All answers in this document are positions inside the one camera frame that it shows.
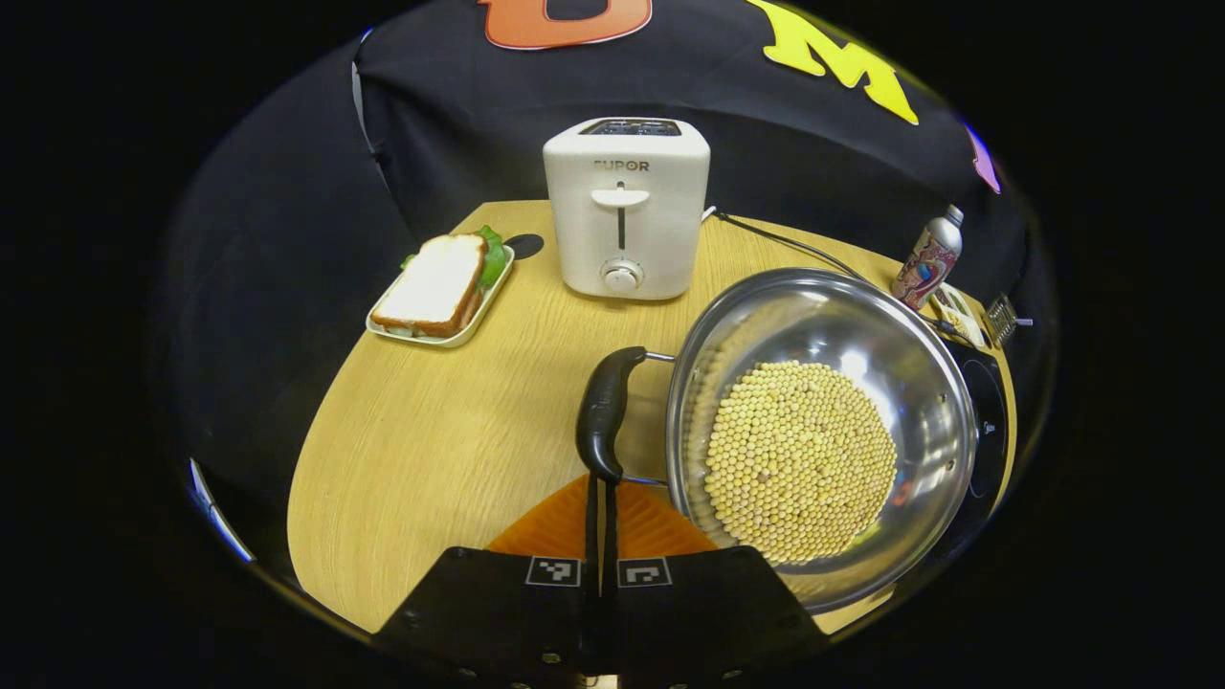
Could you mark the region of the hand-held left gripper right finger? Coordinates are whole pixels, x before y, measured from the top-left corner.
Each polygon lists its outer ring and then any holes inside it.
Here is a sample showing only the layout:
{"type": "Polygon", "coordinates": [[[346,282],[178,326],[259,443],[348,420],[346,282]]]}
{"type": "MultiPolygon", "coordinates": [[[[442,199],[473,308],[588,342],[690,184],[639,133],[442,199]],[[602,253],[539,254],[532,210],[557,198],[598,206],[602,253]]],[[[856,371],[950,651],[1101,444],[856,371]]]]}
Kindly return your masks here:
{"type": "Polygon", "coordinates": [[[601,672],[620,688],[771,688],[831,649],[751,546],[679,557],[617,553],[617,487],[601,483],[601,672]]]}

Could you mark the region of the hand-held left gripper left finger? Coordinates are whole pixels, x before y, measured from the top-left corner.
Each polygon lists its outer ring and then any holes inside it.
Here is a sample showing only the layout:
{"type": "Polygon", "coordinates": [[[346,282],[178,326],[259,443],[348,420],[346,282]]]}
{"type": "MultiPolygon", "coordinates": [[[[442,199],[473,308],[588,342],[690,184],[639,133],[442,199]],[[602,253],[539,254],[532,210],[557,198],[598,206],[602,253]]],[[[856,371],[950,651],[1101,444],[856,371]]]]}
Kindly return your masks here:
{"type": "Polygon", "coordinates": [[[442,688],[590,688],[600,658],[601,483],[579,481],[560,519],[576,558],[445,549],[394,608],[372,647],[442,688]]]}

